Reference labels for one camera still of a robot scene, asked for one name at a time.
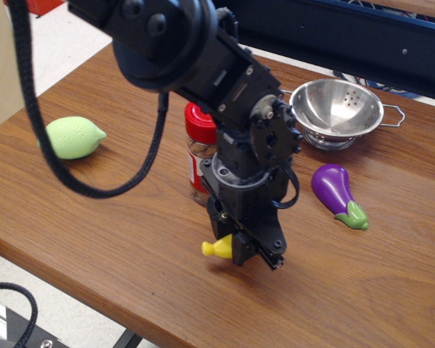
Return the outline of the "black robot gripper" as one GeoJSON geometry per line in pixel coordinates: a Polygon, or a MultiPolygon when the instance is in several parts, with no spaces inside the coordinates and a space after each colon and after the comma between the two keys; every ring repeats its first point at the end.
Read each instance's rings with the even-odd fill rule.
{"type": "Polygon", "coordinates": [[[209,191],[207,212],[216,241],[232,235],[232,261],[237,266],[260,256],[269,268],[283,265],[287,244],[278,220],[278,204],[287,192],[287,174],[260,170],[248,178],[234,175],[214,156],[200,163],[209,191]]]}

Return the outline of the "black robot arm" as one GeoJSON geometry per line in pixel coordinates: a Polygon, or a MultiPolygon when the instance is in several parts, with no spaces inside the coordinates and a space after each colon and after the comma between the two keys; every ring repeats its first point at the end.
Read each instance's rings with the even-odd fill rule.
{"type": "Polygon", "coordinates": [[[231,258],[283,264],[278,211],[294,204],[291,163],[302,134],[278,80],[241,48],[236,23],[211,1],[70,1],[68,9],[113,40],[118,66],[139,88],[175,92],[210,115],[217,150],[201,161],[216,239],[231,258]]]}

